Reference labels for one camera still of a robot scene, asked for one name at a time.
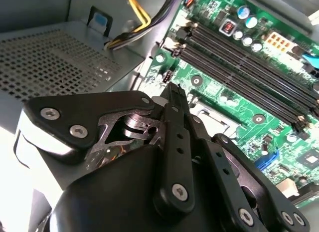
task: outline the metal vent grille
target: metal vent grille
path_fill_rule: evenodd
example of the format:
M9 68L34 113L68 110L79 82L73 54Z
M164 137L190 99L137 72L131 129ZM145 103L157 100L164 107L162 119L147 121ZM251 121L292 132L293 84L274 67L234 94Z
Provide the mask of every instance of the metal vent grille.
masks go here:
M22 101L86 93L120 69L59 29L0 41L0 90Z

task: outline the white plastic part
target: white plastic part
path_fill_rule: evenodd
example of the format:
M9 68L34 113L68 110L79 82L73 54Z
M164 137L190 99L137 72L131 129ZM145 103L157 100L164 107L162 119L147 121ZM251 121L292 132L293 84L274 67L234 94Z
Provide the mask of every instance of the white plastic part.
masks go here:
M290 178L287 178L284 181L280 182L279 184L276 185L276 187L287 198L289 198L291 196L298 196L299 195L296 183L293 180L291 180Z

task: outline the black plastic bracket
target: black plastic bracket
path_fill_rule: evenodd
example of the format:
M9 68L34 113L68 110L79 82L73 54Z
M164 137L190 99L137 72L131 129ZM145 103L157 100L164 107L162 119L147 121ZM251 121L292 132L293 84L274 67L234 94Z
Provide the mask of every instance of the black plastic bracket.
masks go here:
M309 232L310 225L302 213L291 204L291 202L258 170L252 161L227 137L216 134L212 141L222 146L229 154L237 160L238 169L241 176L249 174L244 184L249 188L256 188L257 206L264 225L269 231L289 231L289 232Z
M216 192L221 196L216 197L216 203L223 226L227 231L266 232L267 229L255 215L241 190L223 148L210 141L205 126L198 117L188 115L187 121L190 133L196 141L193 146L201 151L201 161L207 168L212 183L217 185Z
M105 124L107 118L110 131L116 121L125 115L148 115L154 109L154 102L140 91L123 91L112 93L79 94L69 96L39 97L29 100L23 111L33 125L58 141L82 153L92 148L99 140L99 126ZM53 108L59 112L56 120L47 120L41 116L43 108ZM77 138L70 134L73 125L81 125L88 131L85 138ZM32 131L21 131L23 135Z
M173 98L179 96L179 92L176 95L174 91L172 93ZM163 130L165 134L164 138L157 140L162 140L160 144L163 146L160 147L163 151L159 158L154 205L168 221L180 219L195 206L190 138L184 128L184 111L178 102L174 100L174 105L165 105L164 126L159 129L159 135L163 134Z

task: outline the black mechanical arm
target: black mechanical arm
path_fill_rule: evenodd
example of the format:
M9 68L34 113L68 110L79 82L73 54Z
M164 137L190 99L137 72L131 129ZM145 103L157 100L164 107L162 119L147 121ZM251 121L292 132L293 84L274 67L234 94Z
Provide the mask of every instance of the black mechanical arm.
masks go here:
M31 99L17 155L22 138L58 163L86 168L60 197L50 232L310 231L229 138L208 136L172 83L153 99L139 91Z

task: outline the screw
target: screw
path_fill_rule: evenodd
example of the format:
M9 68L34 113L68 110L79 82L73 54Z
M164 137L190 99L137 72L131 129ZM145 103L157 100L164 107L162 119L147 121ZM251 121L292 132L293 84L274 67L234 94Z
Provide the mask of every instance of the screw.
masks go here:
M163 57L163 55L157 55L156 57L155 57L155 59L156 59L156 61L157 62L159 62L159 63L162 63L162 62L164 62L164 60L165 60L165 58Z
M60 117L60 113L53 108L43 108L40 111L40 114L43 118L50 120L50 121L57 120Z
M294 225L294 221L293 219L290 217L289 214L287 214L286 212L282 211L281 213L283 215L283 218L285 219L285 221L287 221L290 225Z
M294 217L295 219L298 221L299 224L301 224L302 226L305 226L306 223L304 222L304 220L300 217L300 215L294 213Z
M150 100L148 100L147 98L145 97L142 97L142 101L144 101L145 103L149 104Z
M188 198L187 190L181 184L174 184L172 187L173 195L180 201L186 201Z
M200 123L200 119L197 116L193 116L194 121L196 121L197 123Z
M176 112L178 112L179 110L176 108L176 107L172 107L172 109L174 110L174 111L176 111Z
M243 220L243 222L245 222L248 226L254 225L254 219L247 210L241 208L239 210L239 215L240 215L240 218Z
M221 140L222 140L224 143L228 144L228 139L227 139L227 137L221 136Z
M88 130L84 126L74 125L70 128L70 134L76 138L83 139L87 137Z

